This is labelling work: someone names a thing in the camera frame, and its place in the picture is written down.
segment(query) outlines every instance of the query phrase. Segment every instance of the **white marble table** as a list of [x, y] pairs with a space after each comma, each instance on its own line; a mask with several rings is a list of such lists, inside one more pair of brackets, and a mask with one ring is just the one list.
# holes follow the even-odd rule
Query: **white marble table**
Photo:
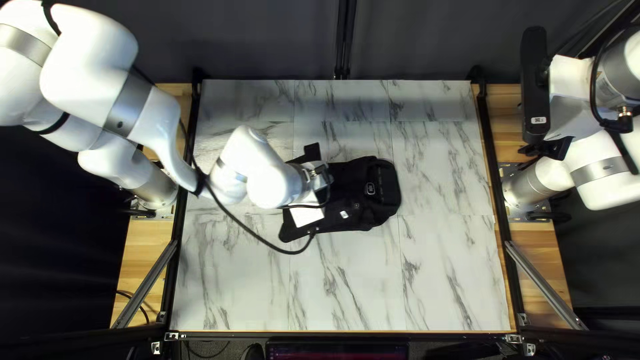
[[[205, 81], [195, 158], [238, 125], [285, 160], [392, 160], [403, 204], [369, 232], [320, 234], [287, 256], [190, 195], [171, 328], [180, 331], [508, 331], [471, 88], [466, 81]], [[229, 208], [281, 247], [280, 210]]]

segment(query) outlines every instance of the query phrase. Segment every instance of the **black metal frame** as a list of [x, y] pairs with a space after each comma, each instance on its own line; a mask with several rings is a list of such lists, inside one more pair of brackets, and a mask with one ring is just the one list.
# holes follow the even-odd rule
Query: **black metal frame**
[[[616, 26], [624, 24], [623, 20], [628, 19], [633, 14], [640, 12], [640, 1], [636, 1], [633, 6], [629, 6], [626, 12], [618, 14], [616, 20], [612, 21], [598, 38], [604, 38], [607, 31], [616, 31]], [[353, 29], [355, 26], [356, 0], [340, 0], [339, 6], [339, 28], [336, 33], [336, 65], [335, 79], [346, 79], [349, 76], [349, 59], [351, 53], [351, 43], [353, 40]], [[598, 38], [591, 42], [592, 47], [597, 47]], [[589, 48], [583, 51], [588, 54]], [[500, 204], [502, 192], [500, 191], [500, 177], [498, 175], [497, 159], [495, 147], [493, 146], [493, 133], [486, 103], [486, 84], [481, 74], [481, 69], [474, 69], [470, 73], [480, 85], [481, 91], [477, 96], [477, 109], [480, 116], [481, 131], [484, 136], [485, 151], [490, 168], [490, 181], [492, 184], [494, 199]], [[205, 75], [200, 69], [193, 72], [193, 95], [191, 101], [191, 113], [189, 115], [188, 138], [186, 141], [193, 148], [195, 142], [196, 123], [198, 119], [198, 109], [200, 106], [200, 87]], [[191, 156], [188, 152], [184, 155], [185, 161], [191, 163]], [[163, 341], [163, 357], [179, 358], [178, 344], [172, 340], [314, 340], [314, 341], [340, 341], [340, 340], [362, 340], [362, 341], [481, 341], [481, 342], [501, 342], [507, 341], [507, 337], [512, 337], [511, 332], [348, 332], [348, 333], [327, 333], [327, 332], [179, 332], [170, 334], [171, 315], [173, 307], [173, 297], [177, 280], [177, 270], [180, 258], [180, 243], [184, 226], [184, 215], [186, 212], [186, 200], [188, 192], [180, 189], [177, 199], [177, 208], [172, 230], [172, 241], [177, 242], [177, 247], [171, 260], [166, 267], [166, 277], [164, 283], [161, 313], [165, 316], [159, 317], [159, 323], [139, 327], [128, 327], [124, 329], [105, 329], [100, 331], [83, 331], [69, 334], [57, 334], [53, 336], [42, 336], [23, 339], [18, 342], [3, 343], [0, 346], [7, 349], [10, 354], [20, 354], [22, 356], [35, 356], [40, 354], [51, 354], [52, 352], [63, 352], [69, 350], [79, 350], [83, 348], [103, 347], [106, 345], [130, 344], [140, 341]], [[508, 218], [503, 207], [497, 206], [497, 221], [500, 227], [500, 240], [503, 244], [511, 239]], [[518, 271], [515, 262], [504, 253], [506, 263], [507, 280], [514, 315], [524, 312], [522, 304], [522, 293], [518, 280]], [[595, 351], [607, 352], [608, 354], [638, 355], [640, 354], [640, 336], [635, 334], [622, 334], [610, 331], [578, 331], [564, 329], [547, 329], [521, 325], [516, 320], [517, 333], [520, 339], [524, 338], [528, 343], [535, 343], [541, 346], [545, 344], [573, 345], [582, 348], [592, 348]]]

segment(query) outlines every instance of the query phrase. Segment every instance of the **mounting plate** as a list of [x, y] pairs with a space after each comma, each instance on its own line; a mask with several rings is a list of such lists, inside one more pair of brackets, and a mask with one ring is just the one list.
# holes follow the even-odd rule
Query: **mounting plate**
[[[508, 176], [515, 176], [515, 174], [519, 171], [518, 164], [520, 163], [498, 163], [498, 170], [500, 172], [500, 179]], [[528, 211], [522, 211], [520, 209], [514, 208], [504, 203], [504, 207], [507, 209], [507, 216], [509, 217], [509, 222], [550, 222], [549, 219], [535, 219], [535, 220], [527, 220]], [[533, 211], [534, 213], [550, 213], [551, 205], [549, 204], [549, 200], [544, 200], [536, 204], [536, 209]]]

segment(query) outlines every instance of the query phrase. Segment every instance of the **metal bracket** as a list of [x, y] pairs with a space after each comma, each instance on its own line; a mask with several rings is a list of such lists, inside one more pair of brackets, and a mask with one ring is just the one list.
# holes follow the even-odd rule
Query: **metal bracket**
[[176, 341], [176, 340], [178, 340], [178, 333], [177, 332], [166, 332], [164, 334], [164, 340], [165, 341]]
[[120, 315], [118, 315], [115, 323], [113, 324], [113, 326], [111, 326], [112, 329], [123, 329], [129, 325], [131, 319], [133, 319], [133, 316], [138, 311], [138, 308], [145, 300], [145, 297], [147, 297], [147, 294], [151, 290], [151, 287], [156, 283], [156, 280], [160, 276], [160, 273], [169, 262], [169, 260], [171, 260], [171, 257], [175, 253], [175, 249], [177, 248], [177, 246], [177, 240], [172, 240], [169, 244], [167, 244], [167, 246], [162, 251], [162, 254], [160, 254], [158, 259], [154, 263], [154, 266], [151, 267], [151, 270], [149, 270], [147, 276], [145, 276], [144, 280], [142, 280], [142, 283], [140, 283], [140, 286], [138, 286], [136, 293], [133, 294], [131, 299], [129, 299], [127, 305], [125, 305], [124, 309], [122, 309]]
[[524, 356], [533, 356], [536, 354], [536, 344], [523, 344], [526, 345], [526, 351], [524, 352]]
[[504, 340], [511, 344], [522, 344], [522, 336], [518, 334], [507, 334], [504, 336]]
[[573, 329], [573, 330], [589, 330], [578, 316], [575, 315], [573, 309], [567, 305], [558, 293], [549, 285], [547, 280], [537, 271], [536, 267], [527, 259], [522, 251], [513, 243], [513, 241], [505, 241], [504, 249], [507, 254], [513, 258], [518, 266], [529, 276], [531, 281], [540, 289], [542, 295], [545, 296], [547, 302], [553, 307], [554, 311]]
[[517, 318], [518, 318], [518, 324], [520, 324], [520, 326], [531, 325], [531, 322], [529, 321], [529, 317], [527, 316], [527, 314], [518, 313]]
[[160, 355], [160, 341], [151, 343], [151, 354]]
[[166, 318], [166, 311], [160, 311], [158, 316], [156, 316], [156, 322], [164, 323], [164, 319]]

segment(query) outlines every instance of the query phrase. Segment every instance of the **black mount bracket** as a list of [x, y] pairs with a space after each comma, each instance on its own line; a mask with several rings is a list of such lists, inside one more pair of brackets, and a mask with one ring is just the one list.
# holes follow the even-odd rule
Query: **black mount bracket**
[[518, 149], [519, 154], [526, 156], [546, 156], [553, 160], [563, 161], [573, 136], [566, 136], [562, 139], [530, 143]]

